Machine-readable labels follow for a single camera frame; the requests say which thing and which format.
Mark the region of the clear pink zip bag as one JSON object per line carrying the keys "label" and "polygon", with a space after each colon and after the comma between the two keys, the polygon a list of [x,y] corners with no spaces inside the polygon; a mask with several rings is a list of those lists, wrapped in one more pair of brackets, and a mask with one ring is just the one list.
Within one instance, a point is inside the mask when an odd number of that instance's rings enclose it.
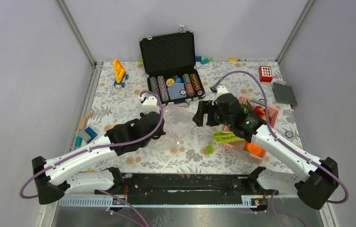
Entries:
{"label": "clear pink zip bag", "polygon": [[164,109],[165,135],[157,140],[151,140],[147,148],[153,150],[168,150],[176,147],[179,142],[196,127],[192,118],[194,113],[177,105],[168,105]]}

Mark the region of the green celery stalk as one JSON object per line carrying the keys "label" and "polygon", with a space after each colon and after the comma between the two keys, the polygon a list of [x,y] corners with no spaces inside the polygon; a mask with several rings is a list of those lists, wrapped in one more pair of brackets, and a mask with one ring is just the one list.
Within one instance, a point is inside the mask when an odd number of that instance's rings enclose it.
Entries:
{"label": "green celery stalk", "polygon": [[213,145],[214,144],[225,144],[231,142],[245,141],[245,139],[237,137],[231,131],[216,131],[211,135],[213,141],[211,144],[206,146],[206,154],[212,155],[214,153]]}

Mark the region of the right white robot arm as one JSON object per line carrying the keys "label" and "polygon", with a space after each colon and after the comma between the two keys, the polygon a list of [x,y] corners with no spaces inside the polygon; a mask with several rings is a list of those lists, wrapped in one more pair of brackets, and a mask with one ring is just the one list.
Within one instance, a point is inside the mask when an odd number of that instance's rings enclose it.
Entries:
{"label": "right white robot arm", "polygon": [[321,209],[338,188],[339,171],[334,159],[321,159],[293,145],[256,114],[245,113],[232,94],[199,101],[193,117],[197,126],[204,125],[204,115],[207,126],[227,126],[235,136],[266,150],[289,167],[296,178],[292,188],[308,207]]}

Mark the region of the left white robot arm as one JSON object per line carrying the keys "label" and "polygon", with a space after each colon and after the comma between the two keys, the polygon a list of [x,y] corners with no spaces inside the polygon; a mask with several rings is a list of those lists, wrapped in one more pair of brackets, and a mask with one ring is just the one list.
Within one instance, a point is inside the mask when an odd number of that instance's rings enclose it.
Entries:
{"label": "left white robot arm", "polygon": [[32,159],[35,196],[39,204],[60,200],[65,194],[84,190],[108,190],[112,194],[123,191],[124,182],[119,170],[111,167],[96,173],[84,170],[102,160],[119,157],[144,148],[151,140],[165,134],[163,113],[141,113],[140,118],[118,124],[97,140],[63,156]]}

